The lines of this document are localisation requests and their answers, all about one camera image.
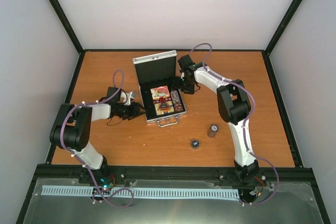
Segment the chip row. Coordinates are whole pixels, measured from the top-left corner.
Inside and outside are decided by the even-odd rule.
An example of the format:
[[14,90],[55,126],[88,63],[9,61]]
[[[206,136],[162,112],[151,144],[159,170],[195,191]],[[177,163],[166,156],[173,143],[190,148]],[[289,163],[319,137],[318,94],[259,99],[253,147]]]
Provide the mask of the chip row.
[[173,102],[173,106],[174,106],[174,111],[175,112],[183,112],[183,105],[181,102],[181,99],[179,97],[179,93],[176,90],[172,90],[171,91],[171,99]]

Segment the aluminium poker set case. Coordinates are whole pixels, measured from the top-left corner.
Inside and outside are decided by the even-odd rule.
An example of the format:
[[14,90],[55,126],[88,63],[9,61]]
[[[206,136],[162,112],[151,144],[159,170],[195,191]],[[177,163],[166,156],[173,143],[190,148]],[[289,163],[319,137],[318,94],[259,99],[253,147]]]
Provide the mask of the aluminium poker set case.
[[152,99],[150,91],[151,88],[168,86],[170,97],[165,99],[166,101],[172,101],[171,84],[176,77],[176,56],[176,50],[171,50],[132,59],[138,79],[141,101],[146,108],[145,116],[148,124],[156,123],[158,127],[176,125],[180,117],[187,113],[182,95],[177,90],[183,105],[183,112],[173,112],[157,116],[154,108],[155,100]]

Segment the tall poker chip stack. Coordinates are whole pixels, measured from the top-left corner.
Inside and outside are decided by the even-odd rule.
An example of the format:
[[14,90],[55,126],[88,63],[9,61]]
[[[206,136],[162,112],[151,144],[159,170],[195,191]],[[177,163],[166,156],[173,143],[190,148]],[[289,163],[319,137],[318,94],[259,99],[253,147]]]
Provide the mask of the tall poker chip stack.
[[209,138],[214,138],[218,132],[218,126],[216,124],[212,124],[207,131],[207,136]]

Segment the black triangular dealer button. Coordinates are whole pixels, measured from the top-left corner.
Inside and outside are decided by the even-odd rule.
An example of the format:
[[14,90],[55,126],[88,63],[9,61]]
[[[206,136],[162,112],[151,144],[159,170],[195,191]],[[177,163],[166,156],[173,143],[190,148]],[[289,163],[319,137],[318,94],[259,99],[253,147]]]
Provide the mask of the black triangular dealer button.
[[168,104],[165,98],[160,98],[159,102],[160,103],[158,110],[162,111],[163,113],[168,112],[170,110],[170,105]]

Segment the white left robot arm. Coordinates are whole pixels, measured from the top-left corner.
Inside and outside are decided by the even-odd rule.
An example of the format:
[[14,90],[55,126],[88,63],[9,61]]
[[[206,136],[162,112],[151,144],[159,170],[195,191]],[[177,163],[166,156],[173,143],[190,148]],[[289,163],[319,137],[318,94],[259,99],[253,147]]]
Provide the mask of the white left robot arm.
[[126,93],[121,88],[108,87],[107,95],[94,103],[62,104],[50,131],[50,142],[67,150],[84,168],[90,169],[90,176],[97,183],[106,182],[107,159],[89,141],[91,123],[114,117],[133,120],[144,115],[146,108],[134,102],[135,96],[134,91]]

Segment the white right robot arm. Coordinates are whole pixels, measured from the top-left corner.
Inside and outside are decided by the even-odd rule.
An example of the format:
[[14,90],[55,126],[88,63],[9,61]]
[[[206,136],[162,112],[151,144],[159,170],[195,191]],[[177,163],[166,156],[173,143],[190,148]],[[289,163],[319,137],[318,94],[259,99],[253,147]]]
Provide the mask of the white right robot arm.
[[240,79],[227,79],[203,62],[195,63],[189,55],[178,60],[181,76],[175,77],[173,87],[185,94],[194,94],[195,86],[202,84],[217,95],[218,112],[229,126],[235,149],[235,177],[239,184],[247,184],[259,170],[249,134],[249,117],[253,111]]

